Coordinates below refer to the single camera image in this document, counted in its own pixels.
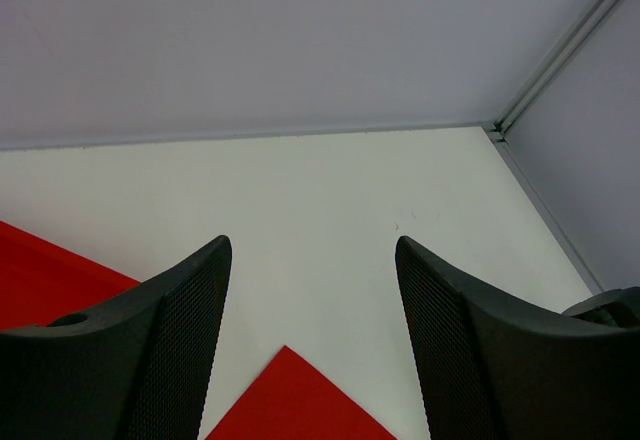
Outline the red paper napkin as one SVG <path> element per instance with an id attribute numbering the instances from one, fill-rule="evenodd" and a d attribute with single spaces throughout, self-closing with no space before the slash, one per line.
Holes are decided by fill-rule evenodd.
<path id="1" fill-rule="evenodd" d="M 210 439 L 391 439 L 319 370 L 284 346 L 208 435 Z"/>

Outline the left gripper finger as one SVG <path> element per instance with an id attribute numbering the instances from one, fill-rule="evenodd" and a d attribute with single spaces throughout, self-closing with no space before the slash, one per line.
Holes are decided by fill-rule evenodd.
<path id="1" fill-rule="evenodd" d="M 1 334 L 5 439 L 194 439 L 227 296 L 232 246 L 46 326 Z"/>

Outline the right aluminium side rail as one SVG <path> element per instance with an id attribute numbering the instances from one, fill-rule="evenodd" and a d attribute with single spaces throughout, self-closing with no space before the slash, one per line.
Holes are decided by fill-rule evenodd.
<path id="1" fill-rule="evenodd" d="M 546 227 L 549 229 L 564 254 L 571 262 L 572 266 L 580 275 L 583 282 L 593 294 L 604 292 L 605 288 L 602 286 L 597 276 L 584 260 L 583 256 L 578 252 L 571 239 L 567 236 L 566 232 L 549 209 L 548 205 L 542 199 L 535 186 L 531 183 L 530 179 L 517 162 L 517 159 L 512 153 L 504 135 L 493 124 L 484 126 L 483 130 L 500 154 L 504 163 L 514 175 L 532 205 L 535 207 L 538 215 L 542 218 Z"/>

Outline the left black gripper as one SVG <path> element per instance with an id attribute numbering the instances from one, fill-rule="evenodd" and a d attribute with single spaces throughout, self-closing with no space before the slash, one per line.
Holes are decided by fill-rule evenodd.
<path id="1" fill-rule="evenodd" d="M 432 438 L 638 437 L 638 287 L 556 313 L 407 236 L 395 265 Z"/>

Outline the right aluminium frame post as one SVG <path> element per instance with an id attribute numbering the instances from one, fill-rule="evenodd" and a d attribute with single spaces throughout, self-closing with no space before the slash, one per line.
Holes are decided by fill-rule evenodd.
<path id="1" fill-rule="evenodd" d="M 591 0 L 518 90 L 488 132 L 499 139 L 514 128 L 624 0 Z"/>

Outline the red plastic tray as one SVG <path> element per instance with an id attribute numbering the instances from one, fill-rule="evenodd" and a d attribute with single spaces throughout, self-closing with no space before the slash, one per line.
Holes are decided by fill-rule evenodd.
<path id="1" fill-rule="evenodd" d="M 39 325 L 138 282 L 6 222 L 1 224 L 1 328 Z"/>

